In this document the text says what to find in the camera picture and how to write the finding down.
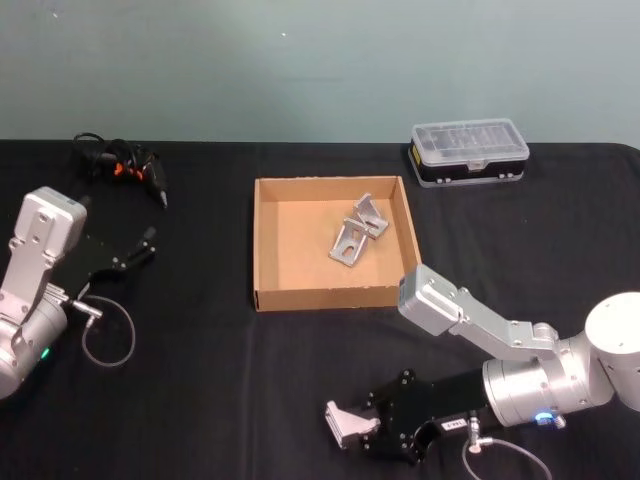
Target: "cardboard box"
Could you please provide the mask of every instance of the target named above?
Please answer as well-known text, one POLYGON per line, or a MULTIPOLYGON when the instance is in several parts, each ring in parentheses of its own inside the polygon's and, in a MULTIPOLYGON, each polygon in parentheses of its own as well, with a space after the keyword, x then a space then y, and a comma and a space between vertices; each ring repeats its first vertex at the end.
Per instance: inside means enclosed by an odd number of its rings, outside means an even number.
POLYGON ((255 182, 256 310, 395 306, 421 263, 400 177, 261 178, 255 182), (343 219, 371 193, 389 227, 353 267, 329 258, 343 219))

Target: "black table cloth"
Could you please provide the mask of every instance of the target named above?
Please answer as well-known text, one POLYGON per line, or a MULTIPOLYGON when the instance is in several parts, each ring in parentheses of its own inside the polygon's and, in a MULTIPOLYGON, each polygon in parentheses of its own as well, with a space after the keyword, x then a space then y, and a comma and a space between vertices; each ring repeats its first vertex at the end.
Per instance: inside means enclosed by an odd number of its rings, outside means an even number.
MULTIPOLYGON (((163 212, 136 185, 86 185, 69 142, 0 142, 0 241, 25 193, 92 196, 86 231, 126 249, 158 229, 153 263, 99 287, 133 315, 138 345, 117 370, 82 354, 82 317, 13 397, 0 402, 0 479, 466 479, 463 436, 417 467, 340 451, 328 400, 352 405, 412 367, 437 379, 488 357, 430 337, 393 308, 255 312, 256 177, 402 175, 423 261, 503 316, 577 334, 605 297, 640 290, 640 154, 612 144, 532 144, 517 183, 425 190, 402 145, 149 143, 169 180, 163 212)), ((0 254, 3 268, 8 248, 0 254)), ((557 479, 640 478, 640 413, 617 399, 561 431, 495 436, 540 456, 557 479)), ((501 447, 485 479, 542 478, 501 447)))

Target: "clear plastic lid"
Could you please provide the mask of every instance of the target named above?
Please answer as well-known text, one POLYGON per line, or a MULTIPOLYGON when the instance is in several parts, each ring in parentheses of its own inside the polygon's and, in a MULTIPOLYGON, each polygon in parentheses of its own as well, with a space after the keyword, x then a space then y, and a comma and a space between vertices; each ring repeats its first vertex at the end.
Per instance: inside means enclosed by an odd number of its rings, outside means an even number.
POLYGON ((529 147, 507 118, 416 125, 413 143, 428 167, 466 164, 480 170, 529 158, 529 147))

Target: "metal bracket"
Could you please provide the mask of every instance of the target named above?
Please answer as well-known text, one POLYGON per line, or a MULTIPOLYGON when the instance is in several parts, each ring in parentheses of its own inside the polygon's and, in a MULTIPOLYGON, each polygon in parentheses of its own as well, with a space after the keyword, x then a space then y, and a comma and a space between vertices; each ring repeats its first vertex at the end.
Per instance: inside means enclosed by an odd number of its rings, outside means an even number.
POLYGON ((366 418, 346 410, 340 410, 335 402, 327 403, 324 417, 341 449, 357 442, 360 436, 375 432, 380 427, 380 419, 366 418))
POLYGON ((360 220, 366 227, 366 233, 374 240, 380 237, 389 226, 380 212, 373 204, 370 193, 365 193, 353 207, 353 216, 360 220))
POLYGON ((367 246, 367 227, 352 218, 345 218, 329 256, 353 267, 367 246))
POLYGON ((376 240, 388 226, 389 222, 373 204, 371 194, 365 193, 353 206, 352 216, 344 219, 329 256, 353 267, 367 246, 367 238, 376 240))

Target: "wall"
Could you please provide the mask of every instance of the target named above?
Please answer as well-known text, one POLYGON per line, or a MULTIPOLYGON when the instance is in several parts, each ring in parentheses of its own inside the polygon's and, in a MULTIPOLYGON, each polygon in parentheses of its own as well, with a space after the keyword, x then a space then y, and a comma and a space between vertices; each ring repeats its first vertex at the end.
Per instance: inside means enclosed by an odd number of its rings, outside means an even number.
POLYGON ((640 146, 640 2, 0 0, 0 138, 640 146))

